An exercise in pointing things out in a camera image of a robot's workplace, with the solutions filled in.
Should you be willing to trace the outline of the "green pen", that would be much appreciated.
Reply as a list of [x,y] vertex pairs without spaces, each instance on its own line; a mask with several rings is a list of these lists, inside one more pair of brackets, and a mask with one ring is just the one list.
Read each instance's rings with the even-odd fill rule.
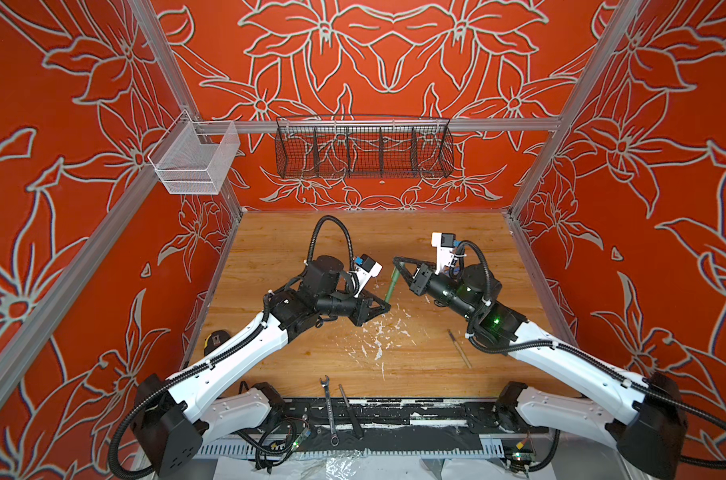
[[392,295],[394,293],[395,287],[396,287],[397,282],[398,282],[399,279],[400,279],[400,272],[399,272],[399,270],[397,268],[394,268],[392,270],[391,278],[390,278],[390,283],[389,283],[389,286],[388,286],[388,289],[387,289],[387,292],[386,292],[386,295],[385,295],[385,298],[384,298],[384,300],[387,303],[390,302],[390,300],[392,298]]

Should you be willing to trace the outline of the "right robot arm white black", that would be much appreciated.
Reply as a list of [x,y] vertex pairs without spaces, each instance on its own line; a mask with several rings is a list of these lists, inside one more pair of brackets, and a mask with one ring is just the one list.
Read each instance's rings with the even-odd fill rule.
[[614,449],[656,479],[674,478],[680,464],[726,470],[726,459],[683,454],[689,416],[724,432],[726,421],[684,403],[674,380],[660,373],[644,377],[604,362],[499,302],[501,284],[475,243],[456,241],[436,248],[436,263],[394,257],[393,265],[409,290],[466,320],[465,337],[478,351],[508,355],[580,394],[551,395],[510,382],[495,404],[503,429],[535,427],[578,435]]

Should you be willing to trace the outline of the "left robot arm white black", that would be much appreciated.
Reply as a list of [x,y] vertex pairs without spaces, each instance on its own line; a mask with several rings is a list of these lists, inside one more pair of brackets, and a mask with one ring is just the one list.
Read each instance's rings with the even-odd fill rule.
[[108,447],[107,464],[118,479],[167,476],[219,436],[258,427],[279,396],[256,386],[221,415],[219,396],[271,354],[298,336],[341,317],[361,327],[390,305],[369,292],[381,266],[357,256],[349,230],[335,216],[316,223],[303,271],[262,298],[262,309],[236,335],[197,363],[165,379],[152,374],[138,387],[134,406],[120,421]]

